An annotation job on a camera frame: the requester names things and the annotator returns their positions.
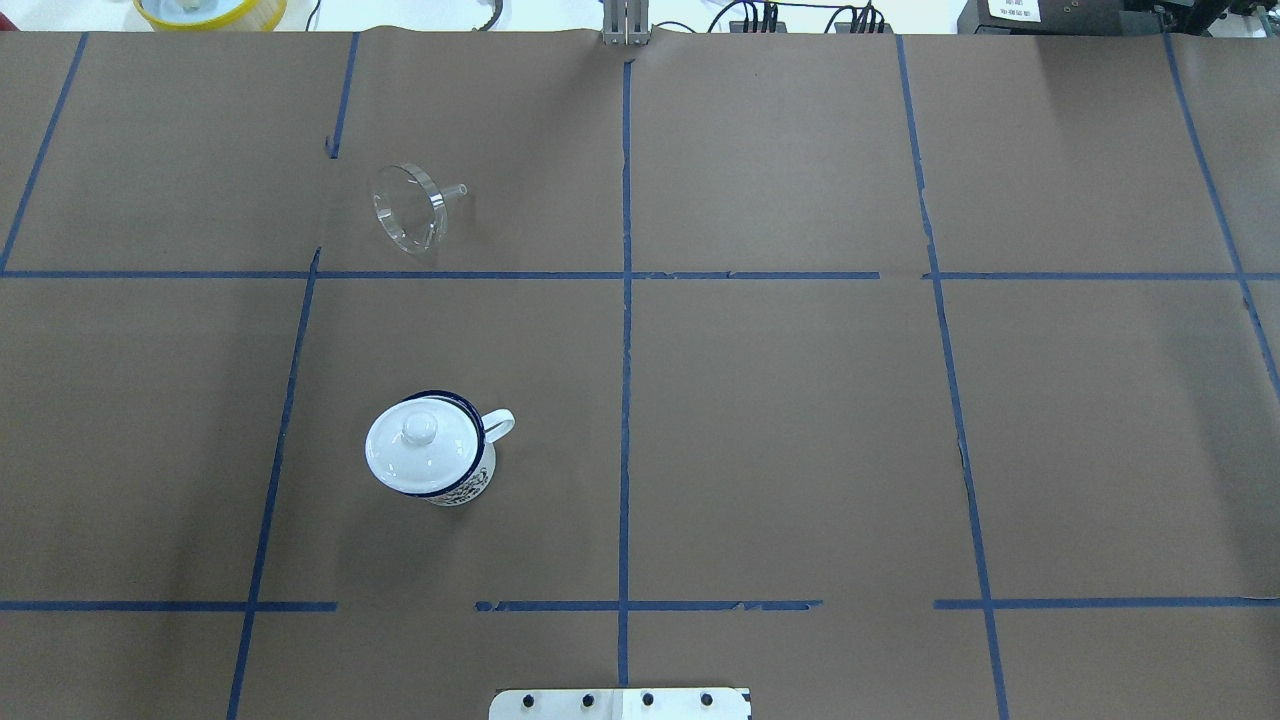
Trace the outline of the aluminium frame post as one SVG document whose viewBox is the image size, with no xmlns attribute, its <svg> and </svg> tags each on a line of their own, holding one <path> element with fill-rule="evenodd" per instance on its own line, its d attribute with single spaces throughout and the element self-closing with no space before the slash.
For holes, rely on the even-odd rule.
<svg viewBox="0 0 1280 720">
<path fill-rule="evenodd" d="M 648 0 L 603 0 L 602 41 L 605 46 L 643 46 L 652 38 Z"/>
</svg>

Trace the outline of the white enamel cup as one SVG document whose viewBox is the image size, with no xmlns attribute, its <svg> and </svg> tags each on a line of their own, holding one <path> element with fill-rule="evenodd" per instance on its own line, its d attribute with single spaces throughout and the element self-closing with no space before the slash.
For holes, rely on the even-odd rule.
<svg viewBox="0 0 1280 720">
<path fill-rule="evenodd" d="M 507 409 L 481 414 L 463 396 L 428 389 L 384 410 L 364 456 L 385 487 L 439 507 L 477 498 L 497 471 L 495 445 L 516 425 Z"/>
</svg>

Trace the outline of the yellow tape roll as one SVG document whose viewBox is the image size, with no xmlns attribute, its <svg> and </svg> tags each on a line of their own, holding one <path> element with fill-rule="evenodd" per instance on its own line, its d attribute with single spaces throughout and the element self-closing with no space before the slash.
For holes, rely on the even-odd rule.
<svg viewBox="0 0 1280 720">
<path fill-rule="evenodd" d="M 271 32 L 288 1 L 133 1 L 160 32 Z"/>
</svg>

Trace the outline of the white cup lid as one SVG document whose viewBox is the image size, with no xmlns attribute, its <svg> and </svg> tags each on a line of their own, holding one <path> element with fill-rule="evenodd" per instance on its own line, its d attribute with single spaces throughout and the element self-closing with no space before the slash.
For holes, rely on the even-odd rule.
<svg viewBox="0 0 1280 720">
<path fill-rule="evenodd" d="M 364 456 L 384 486 L 402 495 L 442 497 L 476 474 L 483 459 L 481 420 L 470 402 L 453 395 L 407 398 L 374 420 Z"/>
</svg>

